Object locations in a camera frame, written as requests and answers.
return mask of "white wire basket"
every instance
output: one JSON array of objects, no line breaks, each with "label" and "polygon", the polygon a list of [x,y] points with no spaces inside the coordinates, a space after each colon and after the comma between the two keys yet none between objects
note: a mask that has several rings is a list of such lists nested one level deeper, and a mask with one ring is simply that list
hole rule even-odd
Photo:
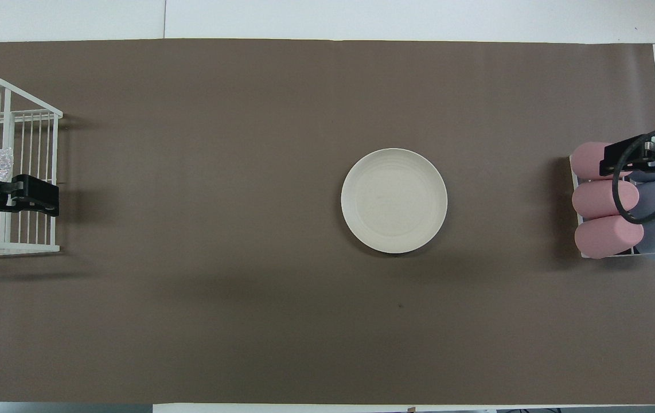
[{"label": "white wire basket", "polygon": [[[57,185],[57,128],[62,117],[52,105],[0,79],[0,149],[13,154],[12,176],[24,173]],[[0,212],[0,255],[59,250],[54,217]]]}]

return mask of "pink cylinder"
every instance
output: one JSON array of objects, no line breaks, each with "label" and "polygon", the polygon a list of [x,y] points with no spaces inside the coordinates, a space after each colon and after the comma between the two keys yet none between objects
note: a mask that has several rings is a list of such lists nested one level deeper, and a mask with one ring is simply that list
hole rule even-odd
[{"label": "pink cylinder", "polygon": [[[618,195],[626,211],[639,203],[639,190],[627,181],[618,181]],[[572,194],[572,206],[585,219],[618,215],[613,202],[613,180],[584,182]]]},{"label": "pink cylinder", "polygon": [[[572,153],[572,172],[582,180],[612,180],[613,175],[600,175],[600,162],[605,154],[605,147],[610,143],[587,142],[578,146]],[[621,172],[626,176],[631,172]]]},{"label": "pink cylinder", "polygon": [[643,225],[630,223],[621,215],[585,221],[575,231],[577,249],[595,259],[626,251],[643,237]]}]

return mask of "plate rim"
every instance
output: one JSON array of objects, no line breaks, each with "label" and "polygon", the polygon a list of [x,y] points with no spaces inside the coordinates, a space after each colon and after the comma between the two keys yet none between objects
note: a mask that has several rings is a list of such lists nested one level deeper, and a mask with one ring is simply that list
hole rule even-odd
[{"label": "plate rim", "polygon": [[[424,241],[424,243],[422,243],[421,245],[416,246],[416,247],[414,247],[414,248],[408,249],[408,250],[406,250],[406,249],[404,249],[404,248],[401,248],[401,251],[398,251],[398,250],[397,250],[397,251],[388,251],[389,248],[377,248],[376,246],[372,246],[372,245],[370,245],[369,243],[367,243],[367,241],[362,240],[362,239],[361,239],[361,238],[356,234],[356,232],[353,230],[353,228],[351,227],[350,223],[348,222],[348,219],[346,219],[346,214],[345,214],[345,208],[346,208],[346,204],[345,204],[345,191],[346,191],[346,187],[345,187],[345,185],[346,185],[346,183],[348,182],[348,178],[351,177],[352,173],[353,173],[354,170],[356,169],[356,166],[359,165],[362,161],[364,161],[364,159],[366,159],[366,158],[368,158],[368,157],[371,157],[372,155],[377,154],[378,152],[385,152],[385,151],[403,151],[403,152],[406,152],[406,153],[411,154],[412,156],[417,156],[417,157],[419,157],[419,158],[422,159],[424,162],[427,162],[427,164],[432,168],[432,170],[434,171],[434,173],[436,173],[436,175],[438,176],[438,178],[440,178],[440,182],[442,183],[443,195],[445,196],[445,208],[443,208],[443,212],[442,212],[442,220],[441,220],[441,222],[439,223],[439,225],[437,225],[437,228],[436,228],[436,230],[432,233],[432,236],[428,237],[427,240]],[[435,165],[434,165],[432,162],[430,162],[429,159],[427,159],[426,157],[422,156],[421,154],[418,154],[417,152],[411,151],[410,149],[404,149],[404,148],[394,148],[394,147],[392,147],[392,148],[377,149],[376,151],[372,151],[372,152],[370,152],[369,154],[366,154],[366,155],[362,156],[361,159],[357,160],[356,163],[354,163],[353,166],[350,167],[350,170],[348,170],[348,173],[346,174],[346,176],[345,176],[345,178],[344,178],[344,180],[343,180],[343,185],[341,186],[341,190],[340,190],[340,209],[341,209],[341,212],[342,212],[342,214],[343,214],[343,221],[346,223],[346,225],[348,225],[348,229],[350,230],[350,232],[353,234],[354,237],[357,238],[357,240],[359,240],[359,241],[361,241],[362,243],[364,243],[365,246],[368,246],[369,248],[372,248],[372,249],[374,249],[374,250],[376,250],[376,251],[380,251],[380,252],[383,252],[383,253],[386,253],[386,254],[404,254],[404,253],[408,253],[408,252],[414,251],[414,250],[416,250],[416,249],[421,248],[422,246],[427,245],[427,243],[429,243],[429,241],[431,241],[432,239],[434,239],[435,236],[437,235],[437,233],[440,232],[440,229],[442,228],[442,225],[445,224],[445,220],[447,219],[447,207],[448,207],[448,203],[449,203],[449,202],[448,202],[448,199],[447,199],[447,185],[446,185],[446,183],[445,183],[445,179],[442,177],[442,174],[441,174],[440,171],[437,169],[437,167],[435,167]]]}]

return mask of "brown paper backdrop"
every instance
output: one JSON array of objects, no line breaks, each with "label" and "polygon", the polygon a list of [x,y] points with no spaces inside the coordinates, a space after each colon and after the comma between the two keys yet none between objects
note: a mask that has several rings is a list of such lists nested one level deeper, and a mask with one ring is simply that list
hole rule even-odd
[{"label": "brown paper backdrop", "polygon": [[[564,157],[655,122],[650,45],[0,44],[65,112],[64,253],[0,258],[0,400],[655,403],[655,262],[577,256]],[[388,256],[368,152],[449,192]]]}]

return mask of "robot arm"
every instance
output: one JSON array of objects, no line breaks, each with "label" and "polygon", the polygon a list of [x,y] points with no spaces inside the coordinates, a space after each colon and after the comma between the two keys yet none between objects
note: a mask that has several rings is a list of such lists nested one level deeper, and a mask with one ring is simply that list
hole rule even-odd
[{"label": "robot arm", "polygon": [[647,223],[655,220],[655,211],[642,217],[634,217],[621,204],[618,181],[624,170],[655,172],[655,131],[606,146],[600,162],[600,175],[613,175],[613,201],[619,214],[630,223]]}]

